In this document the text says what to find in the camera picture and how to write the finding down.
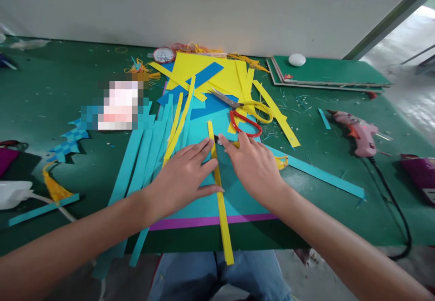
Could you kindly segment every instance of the white wall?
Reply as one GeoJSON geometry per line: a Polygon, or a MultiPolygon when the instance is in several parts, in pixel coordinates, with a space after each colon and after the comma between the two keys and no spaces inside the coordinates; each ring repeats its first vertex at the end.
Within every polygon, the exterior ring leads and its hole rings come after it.
{"type": "Polygon", "coordinates": [[[0,0],[20,35],[342,58],[402,0],[0,0]]]}

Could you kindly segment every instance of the left hand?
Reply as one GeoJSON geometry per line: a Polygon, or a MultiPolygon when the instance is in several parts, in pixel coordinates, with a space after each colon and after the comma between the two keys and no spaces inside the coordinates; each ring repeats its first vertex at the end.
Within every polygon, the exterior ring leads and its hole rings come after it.
{"type": "Polygon", "coordinates": [[[166,163],[154,181],[140,191],[145,198],[145,207],[152,211],[155,221],[198,198],[223,191],[215,184],[199,186],[218,165],[216,159],[202,165],[213,144],[213,140],[205,138],[197,145],[184,147],[166,163]]]}

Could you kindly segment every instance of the green table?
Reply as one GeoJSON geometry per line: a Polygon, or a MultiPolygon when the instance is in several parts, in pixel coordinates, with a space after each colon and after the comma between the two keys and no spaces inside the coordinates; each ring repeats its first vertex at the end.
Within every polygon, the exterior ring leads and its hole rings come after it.
{"type": "MultiPolygon", "coordinates": [[[[127,46],[124,54],[116,53],[117,45],[92,44],[68,41],[52,41],[46,47],[27,52],[0,48],[19,68],[18,71],[0,69],[0,141],[16,139],[28,143],[22,154],[11,166],[3,180],[30,180],[36,193],[47,196],[42,177],[42,168],[49,158],[48,150],[65,141],[60,135],[71,130],[67,124],[80,116],[81,105],[92,105],[93,98],[102,97],[97,82],[108,80],[113,73],[122,73],[132,64],[131,56],[146,63],[147,54],[153,49],[127,46]]],[[[378,141],[381,151],[394,155],[376,155],[376,160],[385,175],[394,195],[408,219],[415,244],[435,244],[435,209],[426,205],[397,161],[398,154],[434,156],[434,148],[413,129],[383,96],[370,100],[360,92],[329,91],[298,87],[275,87],[270,77],[255,71],[255,79],[263,82],[266,90],[277,104],[284,106],[302,146],[293,150],[276,123],[264,126],[266,144],[282,150],[303,161],[310,161],[333,175],[363,187],[367,201],[336,189],[318,179],[293,168],[282,171],[285,180],[304,197],[325,212],[360,234],[375,245],[404,244],[403,224],[392,206],[382,194],[386,192],[367,160],[354,156],[355,144],[347,137],[347,129],[332,124],[326,130],[317,108],[331,108],[350,112],[374,122],[381,132],[394,137],[391,142],[378,141]],[[306,106],[312,107],[302,113],[296,96],[306,96],[306,106]]],[[[158,85],[163,86],[164,79],[158,85]]],[[[162,88],[153,87],[149,96],[155,100],[162,88]]],[[[258,93],[253,91],[253,98],[258,93]]],[[[156,103],[152,112],[157,112],[156,103]]],[[[100,133],[89,131],[90,139],[79,145],[80,154],[67,158],[66,164],[56,166],[53,177],[65,188],[82,193],[85,197],[67,209],[77,218],[92,214],[107,205],[118,170],[120,168],[129,132],[100,133]]],[[[5,221],[21,212],[41,206],[37,200],[22,202],[13,210],[0,211],[0,221],[5,221]]],[[[50,232],[67,220],[58,211],[53,211],[28,222],[0,232],[0,255],[50,232]]],[[[230,224],[234,250],[300,248],[306,243],[279,220],[230,224]]],[[[128,242],[131,252],[136,236],[128,242]]],[[[150,232],[143,252],[187,252],[222,249],[218,226],[186,228],[150,232]]]]}

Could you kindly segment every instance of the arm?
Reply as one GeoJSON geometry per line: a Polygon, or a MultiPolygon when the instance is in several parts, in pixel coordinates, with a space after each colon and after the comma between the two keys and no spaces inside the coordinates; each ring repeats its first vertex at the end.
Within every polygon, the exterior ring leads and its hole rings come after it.
{"type": "Polygon", "coordinates": [[[281,178],[272,152],[239,134],[237,149],[219,135],[245,189],[308,242],[360,300],[435,300],[362,237],[314,206],[281,178]]]}
{"type": "Polygon", "coordinates": [[[187,146],[169,160],[152,184],[97,213],[54,230],[0,258],[4,300],[42,300],[67,274],[92,258],[193,202],[221,191],[199,187],[217,166],[201,163],[213,141],[187,146]]]}

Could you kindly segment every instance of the jeans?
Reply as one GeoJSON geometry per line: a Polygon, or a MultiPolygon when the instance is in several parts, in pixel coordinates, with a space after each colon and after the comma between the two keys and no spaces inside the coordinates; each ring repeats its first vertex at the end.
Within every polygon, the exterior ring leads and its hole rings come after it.
{"type": "Polygon", "coordinates": [[[234,251],[231,266],[223,252],[165,253],[148,300],[209,300],[226,284],[248,292],[249,300],[292,300],[273,250],[234,251]]]}

